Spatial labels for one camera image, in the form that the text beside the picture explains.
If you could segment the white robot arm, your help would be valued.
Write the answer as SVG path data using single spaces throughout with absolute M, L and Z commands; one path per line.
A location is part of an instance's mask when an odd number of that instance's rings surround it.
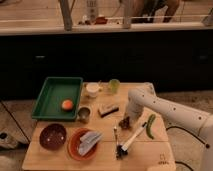
M 149 108 L 163 117 L 181 125 L 207 142 L 203 150 L 201 171 L 213 171 L 213 114 L 157 97 L 146 88 L 137 86 L 128 90 L 125 115 L 134 124 Z

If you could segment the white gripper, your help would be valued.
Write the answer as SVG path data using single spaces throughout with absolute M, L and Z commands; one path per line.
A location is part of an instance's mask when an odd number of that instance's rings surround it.
M 129 101 L 125 108 L 124 117 L 128 117 L 131 123 L 135 123 L 141 117 L 142 113 L 143 107 L 141 105 Z

